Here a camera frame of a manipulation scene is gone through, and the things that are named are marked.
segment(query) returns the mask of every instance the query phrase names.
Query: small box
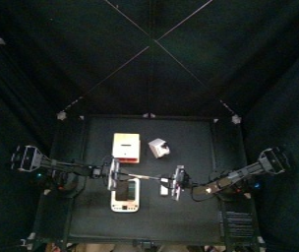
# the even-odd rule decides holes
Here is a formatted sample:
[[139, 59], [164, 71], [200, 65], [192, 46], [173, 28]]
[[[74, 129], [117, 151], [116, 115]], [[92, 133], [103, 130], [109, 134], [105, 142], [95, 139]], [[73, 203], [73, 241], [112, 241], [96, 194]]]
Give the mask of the small box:
[[149, 145], [155, 158], [160, 158], [164, 155], [168, 155], [171, 152], [167, 142], [160, 138], [149, 142], [148, 145]]
[[112, 156], [123, 163], [139, 163], [139, 134], [115, 133], [112, 139]]

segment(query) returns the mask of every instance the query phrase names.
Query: black tent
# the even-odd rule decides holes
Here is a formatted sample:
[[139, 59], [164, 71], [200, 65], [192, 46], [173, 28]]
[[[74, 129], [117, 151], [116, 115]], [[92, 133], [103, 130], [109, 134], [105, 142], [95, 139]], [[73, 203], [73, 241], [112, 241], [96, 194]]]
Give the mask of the black tent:
[[0, 0], [0, 37], [0, 248], [37, 210], [4, 163], [17, 144], [49, 152], [65, 111], [239, 115], [250, 161], [270, 146], [292, 154], [256, 200], [268, 249], [299, 251], [299, 0]]

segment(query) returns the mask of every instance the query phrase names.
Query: black platform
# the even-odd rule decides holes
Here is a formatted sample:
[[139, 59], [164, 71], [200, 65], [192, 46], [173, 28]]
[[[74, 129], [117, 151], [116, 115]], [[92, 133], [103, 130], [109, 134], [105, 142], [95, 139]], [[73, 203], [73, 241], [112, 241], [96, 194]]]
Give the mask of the black platform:
[[[230, 120], [183, 120], [91, 117], [61, 122], [52, 157], [101, 164], [112, 154], [113, 133], [140, 134], [140, 163], [120, 167], [135, 174], [175, 173], [185, 167], [191, 180], [207, 182], [212, 171], [246, 164], [240, 129]], [[155, 158], [148, 142], [161, 138], [171, 154]], [[185, 191], [176, 202], [159, 194], [156, 181], [140, 181], [140, 208], [136, 213], [115, 213], [111, 192], [101, 179], [87, 179], [74, 199], [41, 196], [38, 236], [72, 241], [149, 240], [184, 244], [223, 242], [220, 203], [215, 197], [198, 203]]]

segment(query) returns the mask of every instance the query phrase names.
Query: beige box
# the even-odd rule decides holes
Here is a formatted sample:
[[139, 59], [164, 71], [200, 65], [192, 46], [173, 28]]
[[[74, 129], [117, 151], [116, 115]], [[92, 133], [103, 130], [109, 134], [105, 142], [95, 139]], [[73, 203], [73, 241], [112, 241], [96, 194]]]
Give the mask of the beige box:
[[139, 163], [140, 135], [113, 133], [112, 156], [124, 163]]

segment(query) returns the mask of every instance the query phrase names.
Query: black fabric wall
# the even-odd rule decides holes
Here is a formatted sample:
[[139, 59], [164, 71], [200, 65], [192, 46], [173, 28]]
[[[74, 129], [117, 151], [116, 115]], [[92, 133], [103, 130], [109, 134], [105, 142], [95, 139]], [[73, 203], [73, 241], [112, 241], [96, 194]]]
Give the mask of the black fabric wall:
[[37, 210], [33, 176], [9, 169], [12, 150], [34, 144], [48, 152], [56, 115], [9, 56], [0, 50], [0, 251], [18, 251]]
[[271, 251], [299, 251], [299, 58], [251, 109], [244, 127], [251, 160], [271, 146], [292, 155], [292, 170], [262, 179], [258, 212]]

